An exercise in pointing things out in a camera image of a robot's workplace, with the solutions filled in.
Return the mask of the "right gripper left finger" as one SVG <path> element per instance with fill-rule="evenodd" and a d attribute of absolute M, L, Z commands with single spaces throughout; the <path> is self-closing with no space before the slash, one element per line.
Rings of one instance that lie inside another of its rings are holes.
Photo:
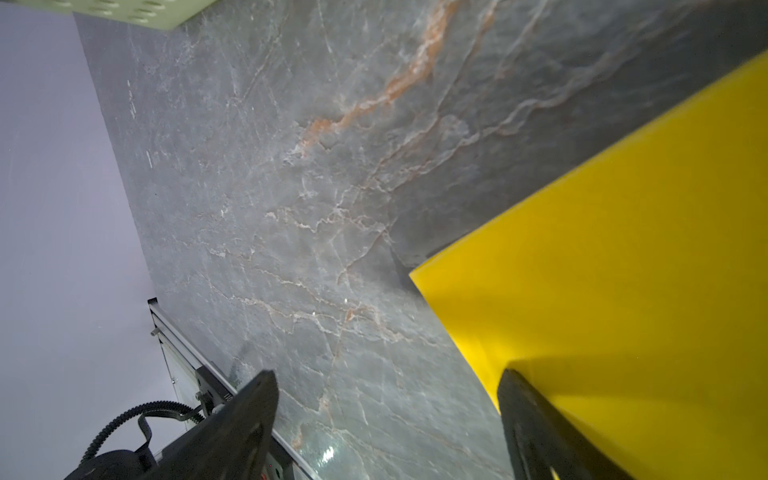
<path fill-rule="evenodd" d="M 145 479 L 259 479 L 279 401 L 276 375 L 261 371 L 218 413 L 181 438 Z"/>

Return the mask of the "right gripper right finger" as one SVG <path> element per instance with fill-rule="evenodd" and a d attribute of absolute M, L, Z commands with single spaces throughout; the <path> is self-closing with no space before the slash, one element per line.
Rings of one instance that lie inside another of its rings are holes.
<path fill-rule="evenodd" d="M 506 369 L 498 407 L 516 479 L 628 479 L 518 371 Z"/>

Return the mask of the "yellow paper napkin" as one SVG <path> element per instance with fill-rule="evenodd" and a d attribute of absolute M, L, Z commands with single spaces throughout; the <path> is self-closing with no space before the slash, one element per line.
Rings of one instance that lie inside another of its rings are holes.
<path fill-rule="evenodd" d="M 767 58 L 415 269 L 489 395 L 514 369 L 637 479 L 767 475 Z"/>

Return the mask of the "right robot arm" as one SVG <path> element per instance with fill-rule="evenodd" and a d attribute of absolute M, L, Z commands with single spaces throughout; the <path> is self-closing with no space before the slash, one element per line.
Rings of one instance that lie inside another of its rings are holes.
<path fill-rule="evenodd" d="M 497 388 L 513 474 L 518 479 L 627 479 L 622 467 L 598 449 L 516 370 L 503 372 Z M 218 412 L 154 401 L 123 412 L 91 441 L 72 479 L 259 479 L 278 408 L 271 370 L 260 372 Z M 151 418 L 193 421 L 160 458 L 150 445 Z"/>

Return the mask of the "green plastic basket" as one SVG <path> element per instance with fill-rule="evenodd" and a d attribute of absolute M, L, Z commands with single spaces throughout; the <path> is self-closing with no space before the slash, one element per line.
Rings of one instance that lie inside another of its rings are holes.
<path fill-rule="evenodd" d="M 190 20 L 216 0 L 17 0 L 49 12 L 79 13 L 107 20 L 169 31 Z"/>

